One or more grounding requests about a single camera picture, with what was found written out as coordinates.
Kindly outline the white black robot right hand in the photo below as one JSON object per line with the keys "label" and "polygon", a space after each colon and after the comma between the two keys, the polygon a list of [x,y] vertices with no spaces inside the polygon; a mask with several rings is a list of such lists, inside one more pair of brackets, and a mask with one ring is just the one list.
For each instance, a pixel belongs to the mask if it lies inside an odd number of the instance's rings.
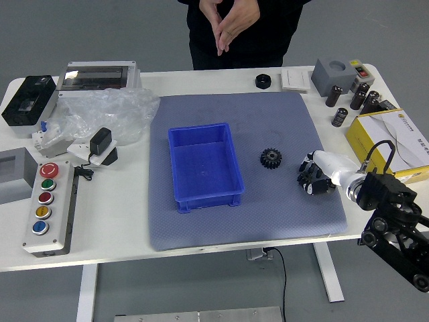
{"label": "white black robot right hand", "polygon": [[309,195],[331,193],[341,186],[346,196],[354,200],[353,195],[365,177],[348,156],[315,150],[301,163],[297,181]]}

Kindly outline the person's right hand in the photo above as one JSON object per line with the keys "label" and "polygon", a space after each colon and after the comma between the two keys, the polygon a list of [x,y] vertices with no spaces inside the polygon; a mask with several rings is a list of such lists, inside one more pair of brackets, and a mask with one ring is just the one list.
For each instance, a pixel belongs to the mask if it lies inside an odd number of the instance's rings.
{"label": "person's right hand", "polygon": [[220,35],[219,26],[223,20],[217,9],[220,3],[222,0],[200,0],[198,5],[200,11],[209,21],[215,37]]}

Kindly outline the person's left hand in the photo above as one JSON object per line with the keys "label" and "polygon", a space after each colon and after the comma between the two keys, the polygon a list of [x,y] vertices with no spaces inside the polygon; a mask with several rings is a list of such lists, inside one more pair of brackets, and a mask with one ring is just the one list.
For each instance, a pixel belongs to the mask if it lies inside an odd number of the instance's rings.
{"label": "person's left hand", "polygon": [[260,18],[259,4],[256,0],[239,0],[214,30],[219,56],[229,51],[229,46],[239,34],[251,27]]}

